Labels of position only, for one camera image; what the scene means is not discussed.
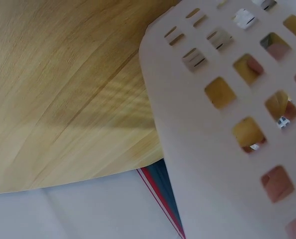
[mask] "wood grain surface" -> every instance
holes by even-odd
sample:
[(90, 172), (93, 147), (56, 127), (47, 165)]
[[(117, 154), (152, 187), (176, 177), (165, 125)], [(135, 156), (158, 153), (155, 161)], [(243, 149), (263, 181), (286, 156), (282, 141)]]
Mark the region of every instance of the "wood grain surface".
[(162, 157), (138, 47), (174, 2), (0, 0), (0, 193)]

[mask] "laundry basket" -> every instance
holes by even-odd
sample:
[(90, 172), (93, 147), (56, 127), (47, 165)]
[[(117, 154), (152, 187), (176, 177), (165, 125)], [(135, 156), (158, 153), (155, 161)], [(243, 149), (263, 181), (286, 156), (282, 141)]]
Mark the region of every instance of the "laundry basket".
[[(280, 59), (274, 43), (287, 46)], [(268, 100), (286, 92), (296, 107), (296, 0), (183, 0), (149, 26), (140, 62), (186, 237), (288, 238), (296, 118), (279, 127)], [(251, 153), (234, 131), (249, 119), (266, 141)], [(275, 169), (292, 186), (279, 201), (264, 187)]]

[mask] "white floor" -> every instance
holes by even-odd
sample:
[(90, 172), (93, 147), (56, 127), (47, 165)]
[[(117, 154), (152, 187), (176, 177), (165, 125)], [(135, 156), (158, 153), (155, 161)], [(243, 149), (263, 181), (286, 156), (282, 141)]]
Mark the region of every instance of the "white floor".
[(179, 239), (136, 171), (0, 194), (0, 239)]

